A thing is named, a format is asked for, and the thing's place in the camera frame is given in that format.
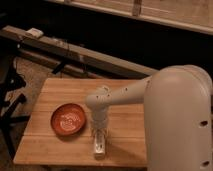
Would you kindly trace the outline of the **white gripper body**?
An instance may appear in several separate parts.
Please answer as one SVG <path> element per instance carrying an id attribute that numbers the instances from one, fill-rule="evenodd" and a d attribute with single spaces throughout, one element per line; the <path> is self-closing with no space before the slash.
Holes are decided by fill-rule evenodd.
<path id="1" fill-rule="evenodd" d="M 91 126 L 94 130 L 106 129 L 108 125 L 108 109 L 93 110 L 91 113 Z"/>

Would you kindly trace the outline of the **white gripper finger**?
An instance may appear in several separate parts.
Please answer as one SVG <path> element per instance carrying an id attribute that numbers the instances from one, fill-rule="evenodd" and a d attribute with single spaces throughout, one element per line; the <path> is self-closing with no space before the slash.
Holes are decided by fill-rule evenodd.
<path id="1" fill-rule="evenodd" d="M 105 138 L 107 138 L 109 136 L 108 128 L 104 128 L 102 132 L 103 132 Z"/>
<path id="2" fill-rule="evenodd" d="M 91 128 L 91 137 L 95 138 L 97 129 Z"/>

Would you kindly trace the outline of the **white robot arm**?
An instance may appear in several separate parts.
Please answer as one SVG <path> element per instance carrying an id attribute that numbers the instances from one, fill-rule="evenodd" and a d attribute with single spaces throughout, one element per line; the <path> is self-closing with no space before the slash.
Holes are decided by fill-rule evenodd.
<path id="1" fill-rule="evenodd" d="M 170 66 L 111 91 L 86 97 L 95 130 L 107 127 L 112 105 L 144 105 L 148 171 L 213 171 L 209 74 L 194 65 Z"/>

